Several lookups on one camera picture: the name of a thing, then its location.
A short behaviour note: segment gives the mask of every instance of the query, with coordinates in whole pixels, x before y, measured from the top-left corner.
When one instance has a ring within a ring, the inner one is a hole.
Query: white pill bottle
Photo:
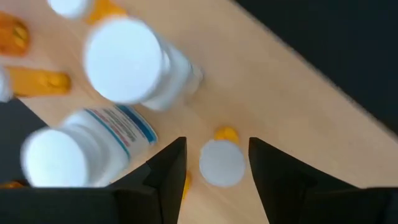
[[[91,85],[103,97],[158,111],[185,100],[203,78],[183,53],[131,17],[110,17],[95,25],[83,64]]]
[[[104,187],[156,142],[131,107],[85,109],[59,128],[32,133],[22,145],[21,166],[34,187]]]

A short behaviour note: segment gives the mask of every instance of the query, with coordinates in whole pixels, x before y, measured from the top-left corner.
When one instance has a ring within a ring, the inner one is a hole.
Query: white bottle cap
[[[8,102],[11,100],[14,95],[11,85],[8,71],[0,67],[0,102]]]
[[[83,17],[93,7],[94,0],[47,0],[50,7],[63,17],[77,19]]]
[[[68,134],[49,128],[26,139],[21,166],[34,187],[86,187],[90,176],[83,146]]]
[[[156,89],[165,56],[145,23],[112,17],[93,29],[86,41],[83,63],[88,79],[103,97],[134,104]]]
[[[225,140],[206,143],[201,150],[199,166],[206,181],[218,187],[237,184],[246,168],[240,148]]]

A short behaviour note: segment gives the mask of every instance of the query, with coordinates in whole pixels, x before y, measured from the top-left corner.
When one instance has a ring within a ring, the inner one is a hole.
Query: bottle label
[[[155,144],[157,136],[148,122],[134,109],[116,105],[110,108],[86,109],[88,114],[104,126],[124,149],[129,159],[134,146]]]

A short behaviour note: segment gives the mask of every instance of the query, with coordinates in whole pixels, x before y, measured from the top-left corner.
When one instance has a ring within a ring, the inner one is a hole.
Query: pill bottle
[[[22,171],[34,187],[104,187],[157,142],[134,109],[116,105],[73,113],[23,143]]]
[[[110,15],[126,15],[112,0],[47,0],[49,6],[67,19],[83,19],[92,25]]]
[[[97,23],[84,50],[83,66],[103,97],[120,104],[141,103],[166,110],[186,100],[202,80],[202,72],[144,22],[112,17]]]
[[[63,72],[0,66],[0,102],[7,102],[14,96],[66,95],[70,88],[70,78]]]

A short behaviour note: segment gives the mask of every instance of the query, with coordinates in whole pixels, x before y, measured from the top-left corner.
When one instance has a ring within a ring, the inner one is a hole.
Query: light wood surface
[[[86,24],[58,17],[44,0],[3,2],[0,10],[26,21],[33,46],[28,57],[3,57],[0,63],[64,70],[73,78],[70,95],[23,100],[29,108],[57,125],[73,110],[109,104],[90,87],[81,67]],[[160,137],[150,153],[178,136],[188,138],[193,184],[180,223],[267,223],[248,163],[243,181],[228,189],[207,184],[199,173],[200,148],[224,124],[239,131],[246,158],[248,139],[257,136],[358,187],[398,186],[395,137],[234,2],[119,2],[206,73],[186,105],[165,113],[136,107]]]

